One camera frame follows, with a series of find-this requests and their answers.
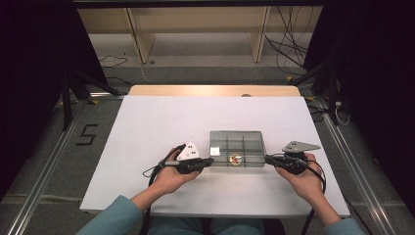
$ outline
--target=wire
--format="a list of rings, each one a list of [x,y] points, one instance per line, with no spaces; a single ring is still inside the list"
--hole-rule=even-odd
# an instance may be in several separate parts
[[[119,78],[117,76],[107,76],[107,79],[117,79],[117,80],[120,80],[120,81],[124,82],[125,84],[131,84],[131,82],[126,81],[124,79],[121,79],[121,78]]]
[[[143,172],[143,175],[146,177],[150,177],[149,180],[149,187],[153,184],[153,182],[156,179],[156,176],[159,174],[160,170],[163,168],[165,162],[167,162],[167,159],[170,158],[170,156],[176,152],[177,150],[183,150],[184,147],[186,147],[185,144],[183,145],[179,145],[177,147],[175,147],[174,149],[172,149],[170,152],[168,152],[167,156],[164,157],[163,160],[161,160],[157,165],[147,169],[146,171]],[[148,172],[149,170],[153,170],[152,174],[150,176],[146,175],[146,172]],[[146,235],[147,231],[149,230],[149,224],[150,224],[150,212],[151,212],[152,207],[149,207],[146,210],[146,213],[144,214],[144,218],[143,218],[143,225],[141,227],[141,231],[140,231],[140,235]]]
[[[311,115],[317,115],[317,114],[324,114],[324,111],[314,111],[312,113],[310,113]]]
[[[308,164],[305,165],[305,167],[307,167],[308,170],[310,170],[313,174],[315,174],[320,181],[323,184],[323,194],[326,192],[326,174],[324,173],[323,167],[321,167],[321,165],[313,160],[307,160],[307,163],[315,163],[318,165],[318,167],[320,168],[323,176],[321,176],[321,174],[319,174],[317,171],[315,171],[315,169],[311,168]],[[304,226],[302,227],[302,231],[301,231],[301,235],[305,235],[305,233],[307,232],[308,226],[312,220],[312,218],[314,217],[314,209],[311,209],[310,213],[308,214],[307,220],[305,221]]]
[[[274,44],[272,44],[272,42],[270,41],[270,39],[265,35],[265,39],[268,41],[268,43],[271,45],[271,47],[277,52],[277,58],[276,58],[276,63],[277,63],[277,67],[280,71],[284,72],[284,73],[288,73],[288,74],[293,74],[293,75],[303,75],[301,73],[296,73],[296,72],[292,72],[291,70],[287,69],[283,70],[279,63],[278,63],[278,54],[282,54],[284,57],[288,58],[289,60],[291,60],[293,63],[295,63],[296,65],[298,65],[299,67],[302,68],[302,65],[299,64],[298,62],[296,62],[295,60],[293,60],[290,56],[288,56],[287,54],[283,53],[279,48],[277,48]]]
[[[143,79],[144,79],[145,81],[147,81],[148,83],[151,83],[151,84],[161,84],[161,83],[158,83],[158,82],[155,82],[155,81],[150,81],[150,80],[148,80],[148,79],[146,78],[146,75],[144,74],[144,71],[143,71],[143,68],[141,67],[141,65],[140,65],[139,67],[140,67],[140,70],[141,70],[141,74],[143,74]]]
[[[293,48],[294,49],[294,46],[291,46],[291,45],[288,45],[288,44],[284,44],[284,43],[281,43],[281,42],[278,42],[278,41],[274,41],[274,40],[271,40],[269,38],[268,38],[268,40],[271,41],[272,43],[281,44],[282,46],[286,46],[286,47],[290,47],[290,48]],[[307,52],[307,49],[306,48],[303,48],[303,47],[300,47],[299,50],[302,51],[303,53],[306,53]]]
[[[322,121],[322,120],[324,120],[324,112],[320,112],[320,115],[319,116],[317,116],[316,118],[314,118],[312,121],[313,122],[320,122],[320,121]]]
[[[307,105],[309,108],[312,108],[312,109],[316,109],[316,110],[318,110],[318,111],[329,111],[328,109],[325,109],[325,108],[320,108],[320,107],[316,107],[316,106],[312,106],[312,105]]]
[[[335,109],[336,117],[337,117],[337,119],[338,119],[338,121],[339,121],[340,124],[342,124],[342,125],[348,125],[348,123],[350,122],[350,115],[348,115],[348,118],[347,118],[347,122],[346,123],[342,122],[341,119],[339,118],[339,115],[338,115],[338,108],[339,108],[339,106],[340,105],[336,106],[336,109]]]
[[[293,14],[293,10],[294,10],[294,7],[293,6],[291,6],[291,11],[290,11],[290,19],[291,19],[291,16],[292,16],[292,14]],[[297,10],[297,13],[296,13],[296,20],[294,21],[294,24],[292,24],[291,22],[292,21],[290,21],[290,30],[291,30],[291,37],[293,38],[293,41],[295,42],[295,44],[294,44],[294,52],[296,53],[296,56],[297,56],[297,59],[300,61],[300,58],[299,58],[299,54],[300,54],[300,56],[302,57],[302,60],[305,60],[305,57],[302,55],[302,53],[300,52],[300,51],[298,51],[298,45],[297,45],[297,42],[298,42],[298,40],[295,40],[294,39],[294,28],[296,27],[296,23],[297,23],[297,19],[299,18],[299,11],[301,10],[301,7],[299,7],[299,9]]]
[[[314,6],[311,6],[311,14],[310,14],[310,18],[308,19],[308,23],[307,23],[307,25],[305,26],[305,30],[304,30],[304,32],[300,35],[300,37],[299,38],[297,38],[297,41],[299,41],[304,35],[305,35],[305,33],[307,32],[307,30],[308,30],[308,27],[309,27],[309,25],[310,25],[310,23],[311,23],[311,20],[312,20],[312,14],[313,14],[313,12],[314,12]]]
[[[293,46],[295,47],[294,51],[295,51],[295,53],[296,53],[297,59],[300,61],[299,54],[297,53],[297,49],[296,49],[296,47],[297,47],[297,43],[296,43],[296,40],[294,39],[294,36],[293,36],[293,26],[292,26],[292,21],[291,21],[291,18],[292,18],[292,15],[293,15],[293,7],[292,7],[292,6],[291,6],[291,7],[289,7],[289,12],[290,12],[290,14],[289,14],[289,21],[288,21],[288,24],[286,24],[286,21],[285,21],[285,19],[284,19],[283,15],[282,15],[282,13],[281,13],[280,7],[277,7],[277,9],[278,9],[278,12],[279,12],[279,14],[280,14],[281,20],[283,20],[284,27],[285,27],[285,29],[286,29],[286,31],[285,31],[285,33],[284,33],[284,38],[286,37],[286,35],[287,35],[287,33],[288,33],[288,35],[291,37],[291,42],[293,43]]]
[[[127,59],[127,58],[125,58],[125,57],[117,57],[117,56],[112,56],[112,55],[106,56],[106,57],[104,57],[103,59],[98,60],[98,61],[100,61],[100,62],[105,62],[105,59],[107,59],[108,57],[114,57],[114,58],[116,58],[116,59],[123,60],[123,61],[122,61],[122,62],[119,62],[119,63],[117,63],[117,64],[115,64],[115,65],[113,65],[113,66],[110,66],[110,67],[103,66],[104,68],[114,68],[114,67],[119,66],[119,65],[121,65],[121,64],[124,64],[125,62],[127,62],[127,61],[128,61],[128,59]]]
[[[357,212],[357,210],[354,208],[353,204],[346,198],[345,194],[343,194],[343,198],[345,199],[346,203],[350,206],[350,210],[351,212],[354,212],[357,216],[357,218],[360,220],[360,222],[363,224],[364,228],[366,229],[366,231],[370,234],[373,235],[372,230],[370,230],[369,226],[367,225],[367,223],[363,220],[362,216],[360,215],[359,212]]]

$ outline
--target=black cable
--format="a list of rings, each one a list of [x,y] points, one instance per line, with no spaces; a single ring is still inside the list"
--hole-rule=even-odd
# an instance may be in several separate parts
[[[296,40],[294,39],[294,36],[293,36],[293,33],[289,30],[289,27],[292,27],[292,24],[291,24],[291,18],[292,18],[292,14],[293,14],[293,7],[289,7],[289,12],[290,12],[290,14],[289,14],[289,22],[288,22],[288,24],[286,23],[286,21],[285,21],[285,19],[284,19],[284,17],[283,17],[283,15],[282,15],[282,13],[281,13],[281,10],[280,10],[280,7],[277,7],[277,9],[278,9],[278,12],[279,12],[279,14],[280,14],[280,16],[281,16],[281,20],[283,20],[283,24],[284,24],[284,27],[285,27],[285,29],[286,29],[286,32],[284,33],[284,37],[286,37],[286,34],[288,33],[289,34],[289,36],[291,37],[291,42],[293,43],[293,46],[294,47],[296,47],[296,45],[297,45],[297,43],[296,43]],[[300,58],[299,58],[299,55],[298,55],[298,53],[297,53],[297,50],[296,49],[294,49],[294,51],[295,51],[295,53],[296,53],[296,56],[297,56],[297,59],[299,60],[299,62],[300,62]]]
[[[123,61],[122,61],[122,62],[119,62],[119,63],[117,63],[117,64],[115,64],[115,65],[113,65],[113,66],[110,66],[110,67],[103,66],[104,68],[114,68],[114,67],[119,66],[119,65],[121,65],[121,64],[124,64],[125,62],[127,62],[127,61],[128,61],[128,59],[127,59],[127,58],[125,58],[125,57],[117,57],[117,56],[113,56],[113,55],[106,56],[106,57],[104,57],[103,59],[100,59],[100,60],[98,60],[98,61],[100,61],[100,62],[104,62],[104,60],[105,60],[105,59],[107,59],[108,57],[114,57],[114,58],[116,58],[116,59],[123,60]]]
[[[300,35],[300,37],[297,39],[297,41],[299,41],[304,35],[305,35],[305,33],[307,32],[307,30],[308,30],[308,27],[309,27],[309,25],[310,25],[310,23],[311,23],[311,20],[312,20],[312,15],[313,15],[313,12],[314,12],[314,6],[311,6],[311,14],[310,14],[310,18],[308,19],[308,23],[307,23],[307,25],[305,26],[305,30],[304,30],[304,32]]]
[[[282,54],[283,56],[285,56],[287,59],[289,59],[290,61],[292,61],[293,63],[295,63],[296,65],[298,65],[299,67],[303,68],[303,66],[301,64],[299,64],[298,62],[296,62],[295,60],[293,60],[290,56],[288,56],[287,54],[283,53],[279,48],[277,48],[274,44],[272,44],[272,42],[269,40],[269,38],[265,35],[265,39],[268,41],[268,43],[271,45],[271,47],[277,51],[277,67],[278,69],[280,69],[280,71],[285,72],[285,73],[290,73],[290,74],[294,74],[294,75],[303,75],[300,73],[295,73],[295,72],[289,72],[289,71],[284,71],[282,70],[282,68],[279,66],[278,63],[278,53]]]
[[[284,44],[284,43],[281,43],[281,42],[278,42],[278,41],[274,41],[274,40],[271,40],[271,39],[269,39],[269,41],[271,41],[272,43],[281,44],[282,46],[286,46],[286,47],[290,47],[290,48],[293,48],[294,49],[294,46],[291,46],[291,45],[288,45],[288,44]],[[307,52],[307,48],[301,47],[301,48],[299,48],[299,50],[302,51],[303,53],[306,53]]]
[[[298,10],[298,11],[297,11],[297,13],[296,13],[296,20],[294,21],[294,25],[293,25],[293,27],[291,28],[292,33],[294,33],[294,28],[296,27],[296,24],[297,24],[297,19],[299,18],[299,12],[300,12],[301,8],[302,8],[302,6],[299,6],[299,10]]]
[[[314,111],[314,112],[312,112],[312,113],[310,113],[311,115],[317,115],[317,114],[324,114],[325,113],[325,111]]]
[[[325,108],[320,108],[320,107],[316,107],[316,106],[312,106],[312,105],[307,105],[309,108],[313,108],[319,111],[329,111],[328,109]]]
[[[345,194],[343,194],[343,198],[345,199],[346,203],[350,206],[351,212],[354,212],[357,216],[357,218],[360,220],[360,222],[363,224],[366,231],[369,233],[369,235],[373,235],[372,230],[370,230],[369,226],[366,224],[366,222],[363,220],[362,216],[359,212],[354,208],[353,204],[346,198]]]
[[[323,167],[321,167],[321,165],[313,160],[307,160],[308,163],[315,163],[318,165],[318,167],[320,167],[320,170],[323,174],[323,177],[321,176],[321,174],[319,174],[317,171],[315,171],[315,169],[311,168],[308,164],[305,164],[304,166],[307,167],[308,170],[310,170],[313,174],[315,174],[315,176],[317,176],[320,181],[323,184],[323,194],[326,192],[326,174],[324,173]],[[310,213],[307,216],[307,219],[305,221],[304,226],[302,227],[302,231],[301,231],[301,235],[305,235],[305,233],[307,232],[308,226],[311,223],[312,218],[314,217],[314,209],[311,209]]]
[[[144,175],[144,176],[149,177],[149,176],[148,176],[148,175],[146,175],[145,173],[146,173],[147,171],[151,170],[151,169],[153,170],[153,171],[152,171],[152,174],[150,175],[149,187],[150,187],[150,186],[154,183],[154,181],[155,181],[155,179],[156,179],[156,176],[159,174],[160,170],[163,168],[163,166],[164,166],[165,162],[167,162],[167,159],[168,159],[168,158],[170,158],[170,156],[171,156],[174,152],[176,152],[177,150],[183,150],[185,147],[186,147],[186,145],[185,145],[185,144],[183,144],[183,145],[179,145],[179,146],[175,147],[174,149],[172,149],[172,150],[171,150],[171,151],[167,154],[167,156],[165,156],[165,157],[164,157],[164,159],[163,159],[163,160],[161,160],[161,161],[159,162],[159,164],[157,164],[156,166],[154,166],[154,167],[152,167],[152,168],[150,168],[150,169],[148,169],[148,170],[146,170],[146,171],[144,171],[144,172],[143,172],[143,175]],[[147,234],[147,232],[148,232],[148,230],[149,230],[149,225],[150,225],[150,212],[151,212],[151,209],[152,209],[152,207],[149,207],[149,208],[146,210],[146,213],[144,214],[144,218],[143,218],[143,225],[142,225],[141,230],[140,230],[140,235],[146,235],[146,234]]]
[[[121,79],[121,78],[119,78],[119,77],[117,77],[117,76],[107,76],[107,79],[118,79],[118,80],[120,80],[120,81],[124,82],[125,84],[131,84],[131,82],[126,81],[126,80],[124,80],[124,79]]]
[[[317,116],[317,117],[313,120],[313,122],[320,122],[320,121],[324,120],[324,116],[323,116],[323,114],[324,114],[324,113],[321,113],[319,116]]]

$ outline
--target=handheld controller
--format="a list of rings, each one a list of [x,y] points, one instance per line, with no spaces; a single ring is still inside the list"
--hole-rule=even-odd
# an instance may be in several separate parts
[[[190,141],[187,145],[183,146],[180,154],[174,159],[174,162],[165,162],[163,166],[175,166],[181,174],[189,174],[195,171],[202,173],[202,170],[205,167],[211,166],[213,162],[214,159],[212,158],[201,158],[195,143]]]
[[[291,141],[283,148],[283,152],[285,152],[283,155],[267,155],[265,156],[265,163],[281,167],[291,174],[301,174],[306,170],[307,165],[307,158],[304,152],[316,149],[320,149],[320,146]]]

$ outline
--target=gray carpet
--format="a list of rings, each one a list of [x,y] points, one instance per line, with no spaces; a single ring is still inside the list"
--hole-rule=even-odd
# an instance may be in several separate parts
[[[287,83],[286,75],[278,71],[277,68],[143,68],[143,70],[146,77],[137,68],[105,69],[105,73],[107,76],[116,76],[130,82],[130,84],[126,84],[116,78],[109,79],[110,85],[121,91],[128,91],[131,85],[146,84],[149,81],[163,84]],[[301,94],[304,96],[309,95],[310,82],[312,81],[300,86],[302,87]],[[96,87],[88,87],[91,91],[100,91]],[[120,104],[121,100],[101,99],[97,104],[86,106],[24,234],[73,234],[93,218],[93,215],[81,212],[78,205],[100,159]],[[76,145],[87,143],[90,140],[89,137],[81,136],[87,124],[97,125],[88,127],[86,131],[87,134],[96,135],[93,144]],[[24,196],[30,191],[58,142],[62,126],[63,110],[58,107],[51,115],[48,128],[39,140],[33,157],[27,160],[9,190],[8,196],[0,205],[0,234],[4,234],[8,230],[10,223],[24,202]],[[315,122],[315,126],[342,191],[374,234],[379,234],[328,127],[324,121]],[[369,178],[377,197],[391,216],[397,234],[413,234],[415,232],[413,216],[393,190],[381,167],[372,162],[373,156],[358,129],[352,122],[348,126],[340,126],[340,129],[360,166],[364,168],[365,175]],[[305,218],[284,218],[281,220],[285,225],[286,233],[291,235],[300,234]],[[137,234],[138,230],[139,225],[131,234]],[[321,225],[314,218],[308,229],[308,234],[321,234],[320,230]]]

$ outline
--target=person's left hand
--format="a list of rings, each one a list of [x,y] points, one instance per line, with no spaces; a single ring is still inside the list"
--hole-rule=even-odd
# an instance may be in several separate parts
[[[167,161],[174,161],[174,158],[180,154],[180,151],[177,150],[174,152]],[[156,177],[155,182],[151,187],[158,187],[165,194],[170,194],[175,192],[180,186],[195,179],[199,175],[198,172],[192,172],[190,174],[181,174],[175,167],[167,166],[163,168]]]

